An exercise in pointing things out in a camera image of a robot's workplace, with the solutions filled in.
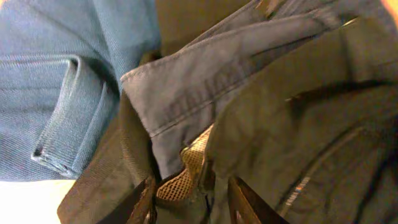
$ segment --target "blue jeans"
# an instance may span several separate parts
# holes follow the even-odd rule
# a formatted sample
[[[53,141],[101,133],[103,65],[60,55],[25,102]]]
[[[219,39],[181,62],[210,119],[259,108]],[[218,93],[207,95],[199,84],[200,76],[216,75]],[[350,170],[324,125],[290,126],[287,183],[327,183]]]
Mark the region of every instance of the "blue jeans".
[[[159,45],[153,0],[6,1],[0,33],[0,180],[76,179]]]

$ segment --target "pile of clothes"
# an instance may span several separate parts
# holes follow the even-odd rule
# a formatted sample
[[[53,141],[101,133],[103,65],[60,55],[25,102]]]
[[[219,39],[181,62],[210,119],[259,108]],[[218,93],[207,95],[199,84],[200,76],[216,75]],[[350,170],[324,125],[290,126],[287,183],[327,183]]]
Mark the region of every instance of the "pile of clothes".
[[[0,180],[77,179],[62,223],[398,221],[380,1],[13,0],[0,30]]]

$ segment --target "yellow mesh lining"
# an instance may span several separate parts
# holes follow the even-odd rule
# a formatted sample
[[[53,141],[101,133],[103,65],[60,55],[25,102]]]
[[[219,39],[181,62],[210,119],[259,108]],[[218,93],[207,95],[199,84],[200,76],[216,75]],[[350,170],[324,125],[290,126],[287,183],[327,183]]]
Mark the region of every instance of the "yellow mesh lining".
[[[176,201],[188,196],[193,188],[193,181],[201,171],[203,156],[212,127],[213,125],[196,138],[191,146],[181,151],[180,155],[185,164],[185,169],[178,176],[160,186],[156,197]]]

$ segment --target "blue denim fabric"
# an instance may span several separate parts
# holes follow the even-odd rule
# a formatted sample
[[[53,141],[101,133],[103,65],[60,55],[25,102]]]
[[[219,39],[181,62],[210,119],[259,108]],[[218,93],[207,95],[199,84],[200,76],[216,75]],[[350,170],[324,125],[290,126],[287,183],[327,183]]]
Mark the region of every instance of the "blue denim fabric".
[[[0,10],[0,180],[76,179],[159,45],[153,0],[6,1]]]

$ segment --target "tan mesh fabric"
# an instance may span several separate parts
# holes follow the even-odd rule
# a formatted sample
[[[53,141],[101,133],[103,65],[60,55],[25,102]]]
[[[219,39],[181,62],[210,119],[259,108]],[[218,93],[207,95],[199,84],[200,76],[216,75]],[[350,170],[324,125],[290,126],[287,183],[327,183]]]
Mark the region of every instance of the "tan mesh fabric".
[[[194,180],[201,171],[203,156],[212,127],[213,125],[194,140],[189,147],[182,150],[180,155],[185,164],[185,169],[178,176],[160,186],[156,197],[176,201],[188,196],[193,188]]]

